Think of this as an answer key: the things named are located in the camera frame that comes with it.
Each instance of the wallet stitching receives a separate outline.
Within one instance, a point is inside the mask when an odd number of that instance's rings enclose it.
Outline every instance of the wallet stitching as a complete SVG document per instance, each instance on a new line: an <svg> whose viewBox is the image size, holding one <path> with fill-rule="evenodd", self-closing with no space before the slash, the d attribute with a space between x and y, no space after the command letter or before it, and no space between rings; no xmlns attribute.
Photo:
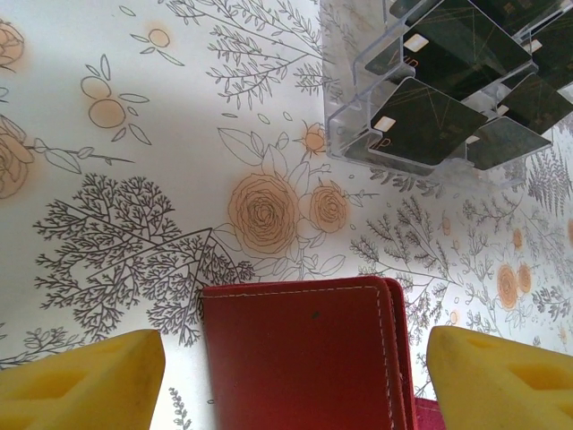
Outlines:
<svg viewBox="0 0 573 430"><path fill-rule="evenodd" d="M277 293L237 293L229 294L225 296L203 296L205 298L232 298L232 297L257 297L257 296L280 296L285 294L301 294L301 293L321 293L324 291L339 291L348 289L374 289L376 290L376 307L378 308L378 324L380 326L380 336L382 339L382 356L384 357L384 370L386 371L386 397L388 399L388 412L390 419L390 428L394 430L394 417L392 416L392 398L390 397L390 380L388 375L388 357L386 355L386 347L384 345L384 331L382 329L382 309L380 304L380 291L376 287L361 286L361 287L340 287L340 288L323 288L323 289L299 289L290 291L279 291Z"/></svg>

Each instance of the red wallet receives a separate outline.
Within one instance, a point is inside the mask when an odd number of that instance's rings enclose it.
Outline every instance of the red wallet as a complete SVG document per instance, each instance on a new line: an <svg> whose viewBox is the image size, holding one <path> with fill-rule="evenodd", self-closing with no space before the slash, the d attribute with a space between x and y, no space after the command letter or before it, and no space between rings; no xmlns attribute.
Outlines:
<svg viewBox="0 0 573 430"><path fill-rule="evenodd" d="M360 277L207 287L218 430L415 430L402 288Z"/></svg>

